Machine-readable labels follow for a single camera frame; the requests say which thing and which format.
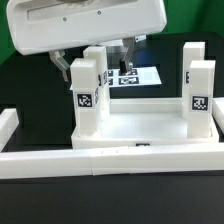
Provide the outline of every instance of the black surface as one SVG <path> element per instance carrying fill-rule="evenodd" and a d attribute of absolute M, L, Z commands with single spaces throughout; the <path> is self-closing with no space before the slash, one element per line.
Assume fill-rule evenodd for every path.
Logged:
<path fill-rule="evenodd" d="M 111 91 L 112 98 L 181 95 L 185 41 L 206 41 L 216 59 L 215 96 L 224 96 L 224 40 L 212 33 L 153 36 L 133 54 L 134 66 L 157 66 L 161 87 Z M 81 49 L 68 50 L 71 64 Z M 121 55 L 110 54 L 110 68 Z M 5 151 L 71 147 L 72 94 L 48 55 L 13 55 L 0 67 L 0 110 L 17 107 L 20 126 Z M 224 172 L 0 180 L 2 224 L 213 224 L 224 220 Z"/>

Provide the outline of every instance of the white block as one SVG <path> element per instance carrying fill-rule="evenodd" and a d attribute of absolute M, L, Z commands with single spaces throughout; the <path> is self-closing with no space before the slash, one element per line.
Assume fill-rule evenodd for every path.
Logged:
<path fill-rule="evenodd" d="M 78 135 L 92 135 L 98 132 L 100 119 L 96 60 L 76 59 L 71 77 Z"/>
<path fill-rule="evenodd" d="M 224 144 L 151 146 L 130 149 L 130 173 L 224 169 Z"/>
<path fill-rule="evenodd" d="M 78 89 L 96 89 L 98 87 L 98 74 L 95 60 L 75 59 L 70 69 L 73 91 Z"/>
<path fill-rule="evenodd" d="M 182 116 L 187 119 L 189 105 L 189 76 L 193 60 L 204 60 L 205 42 L 186 42 L 183 48 Z"/>
<path fill-rule="evenodd" d="M 100 122 L 100 106 L 99 104 L 90 110 L 76 110 L 76 128 L 79 131 L 79 135 L 90 136 L 98 132 Z"/>
<path fill-rule="evenodd" d="M 57 150 L 0 154 L 0 179 L 92 175 L 89 152 Z"/>
<path fill-rule="evenodd" d="M 19 124 L 16 109 L 6 109 L 0 115 L 0 152 Z"/>
<path fill-rule="evenodd" d="M 188 137 L 211 137 L 215 61 L 193 61 L 190 66 Z"/>
<path fill-rule="evenodd" d="M 129 174 L 128 147 L 99 149 L 91 154 L 93 175 Z"/>
<path fill-rule="evenodd" d="M 110 92 L 108 83 L 108 65 L 106 47 L 88 47 L 83 52 L 84 58 L 95 59 L 99 77 L 99 100 L 101 120 L 106 120 L 110 116 Z"/>
<path fill-rule="evenodd" d="M 224 98 L 213 99 L 212 114 L 218 123 L 222 133 L 224 133 Z"/>

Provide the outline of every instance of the white pillar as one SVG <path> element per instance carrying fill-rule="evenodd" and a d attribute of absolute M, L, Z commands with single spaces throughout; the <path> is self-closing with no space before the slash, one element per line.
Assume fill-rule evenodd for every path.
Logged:
<path fill-rule="evenodd" d="M 190 74 L 187 134 L 189 138 L 209 138 L 215 61 L 193 61 Z"/>
<path fill-rule="evenodd" d="M 0 114 L 0 152 L 4 149 L 18 124 L 16 109 L 5 109 Z"/>
<path fill-rule="evenodd" d="M 108 82 L 108 66 L 106 47 L 88 47 L 84 52 L 84 58 L 95 59 L 98 69 L 99 79 L 99 100 L 101 120 L 106 120 L 110 116 L 110 91 Z"/>
<path fill-rule="evenodd" d="M 205 42 L 186 42 L 183 48 L 182 116 L 187 119 L 190 65 L 193 60 L 204 60 Z"/>
<path fill-rule="evenodd" d="M 93 135 L 98 132 L 100 119 L 96 60 L 76 59 L 71 77 L 77 133 Z"/>

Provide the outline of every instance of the white foam structure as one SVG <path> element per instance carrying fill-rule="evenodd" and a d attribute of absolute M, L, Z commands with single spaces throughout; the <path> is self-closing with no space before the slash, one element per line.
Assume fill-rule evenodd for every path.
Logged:
<path fill-rule="evenodd" d="M 189 138 L 211 136 L 215 64 L 215 61 L 192 61 L 191 63 L 187 115 Z"/>
<path fill-rule="evenodd" d="M 224 133 L 224 98 L 214 98 L 212 105 L 212 115 L 218 123 L 222 133 Z"/>
<path fill-rule="evenodd" d="M 19 124 L 16 109 L 5 109 L 0 115 L 0 152 Z"/>
<path fill-rule="evenodd" d="M 193 60 L 204 60 L 205 42 L 186 42 L 183 48 L 182 116 L 187 119 L 189 111 L 189 77 Z"/>
<path fill-rule="evenodd" d="M 188 122 L 182 118 L 181 107 L 181 98 L 111 100 L 110 119 L 100 122 L 99 135 L 80 137 L 75 129 L 73 149 L 219 141 L 213 119 L 209 137 L 188 137 Z"/>
<path fill-rule="evenodd" d="M 0 154 L 0 179 L 224 170 L 224 144 Z"/>
<path fill-rule="evenodd" d="M 76 59 L 71 65 L 76 131 L 79 136 L 97 133 L 100 120 L 96 60 Z"/>
<path fill-rule="evenodd" d="M 83 52 L 83 55 L 86 59 L 96 60 L 99 75 L 100 117 L 101 120 L 106 120 L 110 117 L 110 92 L 106 47 L 90 46 Z"/>

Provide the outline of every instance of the white base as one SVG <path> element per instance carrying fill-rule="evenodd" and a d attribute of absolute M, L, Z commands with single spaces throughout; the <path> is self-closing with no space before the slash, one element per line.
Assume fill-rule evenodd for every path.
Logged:
<path fill-rule="evenodd" d="M 0 154 L 0 179 L 224 170 L 224 144 Z"/>
<path fill-rule="evenodd" d="M 219 141 L 213 120 L 210 138 L 187 138 L 187 121 L 182 118 L 181 98 L 111 100 L 110 108 L 111 116 L 101 121 L 99 134 L 80 137 L 74 130 L 74 149 Z"/>

